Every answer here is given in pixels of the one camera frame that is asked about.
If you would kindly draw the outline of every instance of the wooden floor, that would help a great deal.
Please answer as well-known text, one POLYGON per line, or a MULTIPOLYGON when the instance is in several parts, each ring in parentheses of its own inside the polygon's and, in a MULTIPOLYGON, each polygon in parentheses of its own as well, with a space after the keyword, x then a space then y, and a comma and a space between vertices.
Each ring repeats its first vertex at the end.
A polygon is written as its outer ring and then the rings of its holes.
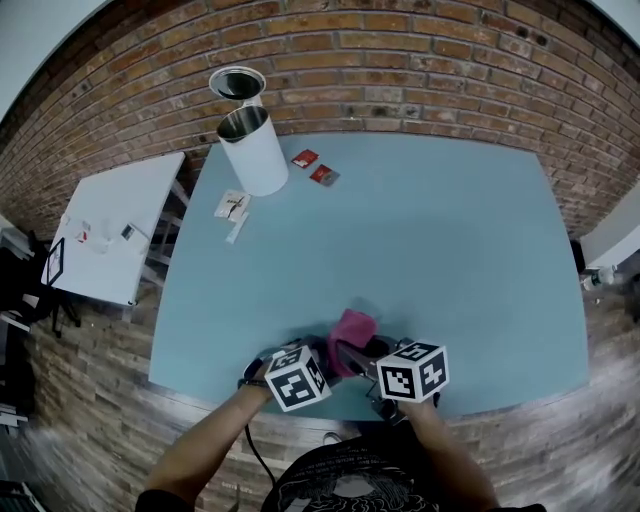
MULTIPOLYGON (((588 387, 450 423, 504 505, 640 510, 640 329, 619 294, 599 304, 594 297, 585 298, 588 387)), ((11 476, 26 479, 52 512, 132 510, 163 450, 212 409, 147 381, 157 302, 145 287, 131 323, 118 310, 84 304, 81 328, 65 327, 56 339, 47 322, 26 341, 37 413, 17 439, 0 436, 0 448, 11 476)), ((251 428, 275 473, 319 446, 327 431, 354 435, 350 425, 271 415, 251 428)), ((258 510, 268 483, 240 438, 198 507, 228 510, 239 484, 240 510, 258 510)))

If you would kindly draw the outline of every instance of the person's arm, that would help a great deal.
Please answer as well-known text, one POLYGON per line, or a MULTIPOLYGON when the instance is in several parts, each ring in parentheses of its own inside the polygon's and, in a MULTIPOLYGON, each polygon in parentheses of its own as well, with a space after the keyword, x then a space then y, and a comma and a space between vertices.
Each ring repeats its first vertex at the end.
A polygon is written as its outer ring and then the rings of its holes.
POLYGON ((399 405, 433 464, 434 478, 445 500, 443 505, 468 512, 498 508, 500 505, 491 482, 467 450, 453 438, 431 401, 421 404, 400 402, 399 405))
POLYGON ((168 491, 194 506, 242 429, 270 397, 268 389, 242 386, 165 452, 151 471, 145 490, 168 491))

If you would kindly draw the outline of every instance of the red packet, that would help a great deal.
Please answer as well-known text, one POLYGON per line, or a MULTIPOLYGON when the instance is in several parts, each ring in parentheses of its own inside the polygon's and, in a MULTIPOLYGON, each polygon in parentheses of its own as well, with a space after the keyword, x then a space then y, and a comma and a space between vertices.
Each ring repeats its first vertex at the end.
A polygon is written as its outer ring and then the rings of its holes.
POLYGON ((291 161, 294 164, 296 164, 298 167, 306 169, 313 162, 315 162, 317 159, 318 159, 318 154, 317 153, 314 153, 310 149, 305 149, 302 153, 300 153, 298 156, 294 157, 294 159, 291 160, 291 161))
POLYGON ((326 165, 322 164, 309 177, 313 181, 320 183, 320 185, 330 187, 340 177, 340 175, 336 171, 333 171, 326 165))

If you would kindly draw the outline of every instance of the light blue table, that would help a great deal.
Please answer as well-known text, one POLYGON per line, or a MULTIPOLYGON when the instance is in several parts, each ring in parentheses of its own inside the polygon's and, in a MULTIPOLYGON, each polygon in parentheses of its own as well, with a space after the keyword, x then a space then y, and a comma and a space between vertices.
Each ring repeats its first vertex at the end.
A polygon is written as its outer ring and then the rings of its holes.
MULTIPOLYGON (((588 380, 585 319, 569 240, 533 154, 399 134, 280 139, 285 187, 253 198, 235 245, 214 217, 240 185, 212 147, 186 213, 153 342, 150 380, 213 403, 259 350, 326 335, 345 308, 379 333, 446 345, 445 415, 569 391, 588 380), (331 188, 308 176, 341 174, 331 188)), ((298 416, 377 419, 360 379, 298 416)))

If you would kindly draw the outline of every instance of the pink cloth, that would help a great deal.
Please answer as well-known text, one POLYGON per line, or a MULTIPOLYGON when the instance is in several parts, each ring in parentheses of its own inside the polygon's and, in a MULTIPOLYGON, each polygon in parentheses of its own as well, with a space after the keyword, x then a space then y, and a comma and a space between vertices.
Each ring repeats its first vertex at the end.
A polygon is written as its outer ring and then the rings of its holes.
POLYGON ((329 348, 329 366, 340 377, 353 377, 353 373, 349 368, 344 366, 338 360, 338 340, 344 340, 355 347, 364 348, 376 333, 376 321, 369 315, 345 309, 342 318, 331 330, 327 345, 329 348))

